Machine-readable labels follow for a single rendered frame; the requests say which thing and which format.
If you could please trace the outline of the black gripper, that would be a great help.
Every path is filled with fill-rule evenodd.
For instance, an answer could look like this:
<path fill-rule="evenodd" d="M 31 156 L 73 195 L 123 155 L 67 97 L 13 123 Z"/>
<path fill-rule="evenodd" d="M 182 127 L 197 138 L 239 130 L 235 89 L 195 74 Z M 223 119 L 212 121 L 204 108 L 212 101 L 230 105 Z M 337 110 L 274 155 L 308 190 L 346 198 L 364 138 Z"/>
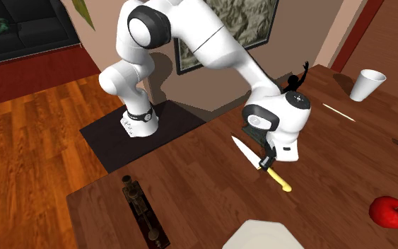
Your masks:
<path fill-rule="evenodd" d="M 276 160 L 276 149 L 267 141 L 267 131 L 255 129 L 249 125 L 243 126 L 242 131 L 262 147 L 262 159 L 259 162 L 259 167 L 262 170 L 268 170 Z"/>

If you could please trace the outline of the brown wooden table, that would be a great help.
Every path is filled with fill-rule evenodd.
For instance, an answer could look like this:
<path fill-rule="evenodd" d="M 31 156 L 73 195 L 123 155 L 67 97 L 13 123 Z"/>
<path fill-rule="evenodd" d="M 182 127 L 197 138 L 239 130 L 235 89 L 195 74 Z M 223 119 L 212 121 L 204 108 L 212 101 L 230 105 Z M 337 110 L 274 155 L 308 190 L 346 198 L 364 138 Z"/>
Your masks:
<path fill-rule="evenodd" d="M 309 71 L 301 90 L 312 112 L 299 160 L 274 164 L 291 192 L 234 145 L 232 136 L 261 152 L 235 108 L 70 194 L 78 249 L 148 249 L 122 193 L 125 175 L 139 181 L 168 249 L 221 249 L 248 219 L 282 223 L 305 249 L 398 249 L 398 228 L 368 214 L 375 198 L 398 199 L 398 98 L 376 90 L 357 103 L 346 83 L 323 66 Z"/>

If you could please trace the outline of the white plate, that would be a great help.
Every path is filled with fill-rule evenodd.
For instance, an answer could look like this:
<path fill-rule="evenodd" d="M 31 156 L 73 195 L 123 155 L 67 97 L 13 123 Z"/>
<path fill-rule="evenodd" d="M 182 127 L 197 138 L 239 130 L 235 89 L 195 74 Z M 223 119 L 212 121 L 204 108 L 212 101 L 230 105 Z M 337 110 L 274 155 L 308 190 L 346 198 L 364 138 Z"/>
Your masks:
<path fill-rule="evenodd" d="M 281 223 L 249 219 L 227 240 L 222 249 L 304 249 Z"/>

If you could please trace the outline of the pale thin stick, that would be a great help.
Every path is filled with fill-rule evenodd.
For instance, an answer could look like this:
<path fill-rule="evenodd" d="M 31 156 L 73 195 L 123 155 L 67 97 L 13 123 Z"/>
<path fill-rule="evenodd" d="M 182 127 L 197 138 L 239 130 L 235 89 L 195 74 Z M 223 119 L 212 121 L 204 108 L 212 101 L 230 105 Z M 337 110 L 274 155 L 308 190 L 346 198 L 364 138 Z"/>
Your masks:
<path fill-rule="evenodd" d="M 340 111 L 334 109 L 333 107 L 331 107 L 331 106 L 329 106 L 329 105 L 327 105 L 327 104 L 325 104 L 325 103 L 322 103 L 322 105 L 325 106 L 326 108 L 328 108 L 328 109 L 334 111 L 335 113 L 341 115 L 342 117 L 345 117 L 346 119 L 348 119 L 348 120 L 350 120 L 350 121 L 352 121 L 352 122 L 356 122 L 352 117 L 349 117 L 348 115 L 346 115 L 346 114 L 344 114 L 344 113 L 342 113 L 342 112 L 340 112 Z"/>

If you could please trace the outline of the white cup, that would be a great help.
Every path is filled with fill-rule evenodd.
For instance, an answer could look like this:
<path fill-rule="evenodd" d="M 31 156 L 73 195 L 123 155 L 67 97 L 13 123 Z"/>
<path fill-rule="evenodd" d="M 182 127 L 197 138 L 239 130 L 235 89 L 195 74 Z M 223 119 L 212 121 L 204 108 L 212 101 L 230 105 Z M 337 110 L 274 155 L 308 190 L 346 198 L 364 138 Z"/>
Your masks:
<path fill-rule="evenodd" d="M 366 99 L 377 87 L 385 82 L 387 77 L 376 70 L 363 69 L 350 93 L 350 99 L 361 102 Z"/>

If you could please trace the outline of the brass device on dark base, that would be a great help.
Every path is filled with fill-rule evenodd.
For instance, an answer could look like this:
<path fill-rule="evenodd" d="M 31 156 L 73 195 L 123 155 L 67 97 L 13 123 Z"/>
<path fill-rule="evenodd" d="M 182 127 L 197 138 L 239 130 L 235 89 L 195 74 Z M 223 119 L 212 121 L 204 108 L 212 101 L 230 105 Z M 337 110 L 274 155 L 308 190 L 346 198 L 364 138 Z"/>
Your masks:
<path fill-rule="evenodd" d="M 122 177 L 122 192 L 139 226 L 148 249 L 166 249 L 170 245 L 169 238 L 161 226 L 158 217 L 148 202 L 144 191 L 137 180 L 130 175 Z"/>

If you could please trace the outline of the red apple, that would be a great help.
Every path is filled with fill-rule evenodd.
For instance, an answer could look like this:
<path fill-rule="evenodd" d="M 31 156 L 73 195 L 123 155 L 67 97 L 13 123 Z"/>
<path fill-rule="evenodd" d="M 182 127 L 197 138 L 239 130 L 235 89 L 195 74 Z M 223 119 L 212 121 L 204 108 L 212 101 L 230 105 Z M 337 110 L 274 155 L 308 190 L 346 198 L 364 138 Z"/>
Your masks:
<path fill-rule="evenodd" d="M 377 197 L 369 206 L 369 217 L 383 228 L 398 228 L 398 199 Z"/>

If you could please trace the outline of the black robot stand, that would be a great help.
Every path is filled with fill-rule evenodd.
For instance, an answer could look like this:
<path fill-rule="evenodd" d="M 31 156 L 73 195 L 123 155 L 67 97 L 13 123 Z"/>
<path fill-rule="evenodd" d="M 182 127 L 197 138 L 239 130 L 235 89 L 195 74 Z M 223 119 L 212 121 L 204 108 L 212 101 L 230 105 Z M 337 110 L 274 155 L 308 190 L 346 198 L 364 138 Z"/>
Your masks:
<path fill-rule="evenodd" d="M 203 125 L 205 121 L 171 100 L 154 107 L 157 131 L 149 137 L 131 138 L 119 123 L 124 106 L 80 129 L 80 133 L 108 173 Z"/>

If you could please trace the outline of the green plant leaf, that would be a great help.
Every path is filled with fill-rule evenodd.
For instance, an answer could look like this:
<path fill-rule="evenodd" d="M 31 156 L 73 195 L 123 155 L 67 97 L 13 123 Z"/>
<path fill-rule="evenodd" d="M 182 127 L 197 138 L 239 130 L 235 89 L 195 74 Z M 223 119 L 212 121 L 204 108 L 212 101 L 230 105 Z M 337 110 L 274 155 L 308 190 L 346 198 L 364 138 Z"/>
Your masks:
<path fill-rule="evenodd" d="M 95 30 L 85 0 L 71 0 L 71 1 L 72 4 L 74 5 L 75 10 L 81 15 L 81 17 L 87 22 L 87 24 L 89 24 L 89 26 L 93 30 Z"/>

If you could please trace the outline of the black sofa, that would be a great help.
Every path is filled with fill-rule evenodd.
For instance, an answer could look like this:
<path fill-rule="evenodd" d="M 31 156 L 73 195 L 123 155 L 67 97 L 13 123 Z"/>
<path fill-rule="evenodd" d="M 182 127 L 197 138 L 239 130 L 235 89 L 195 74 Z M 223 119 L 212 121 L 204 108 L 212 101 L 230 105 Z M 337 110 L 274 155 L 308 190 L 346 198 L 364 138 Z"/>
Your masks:
<path fill-rule="evenodd" d="M 80 43 L 61 0 L 0 0 L 0 62 Z"/>

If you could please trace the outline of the framed wall picture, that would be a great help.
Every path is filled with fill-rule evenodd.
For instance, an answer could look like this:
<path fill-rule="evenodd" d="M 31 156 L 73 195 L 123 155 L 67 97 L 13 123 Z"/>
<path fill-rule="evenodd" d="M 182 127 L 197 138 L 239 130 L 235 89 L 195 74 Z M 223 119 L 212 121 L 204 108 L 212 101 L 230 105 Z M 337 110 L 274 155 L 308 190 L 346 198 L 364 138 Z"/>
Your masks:
<path fill-rule="evenodd" d="M 203 0 L 246 49 L 269 41 L 279 0 Z M 173 39 L 177 75 L 203 67 L 186 44 Z"/>

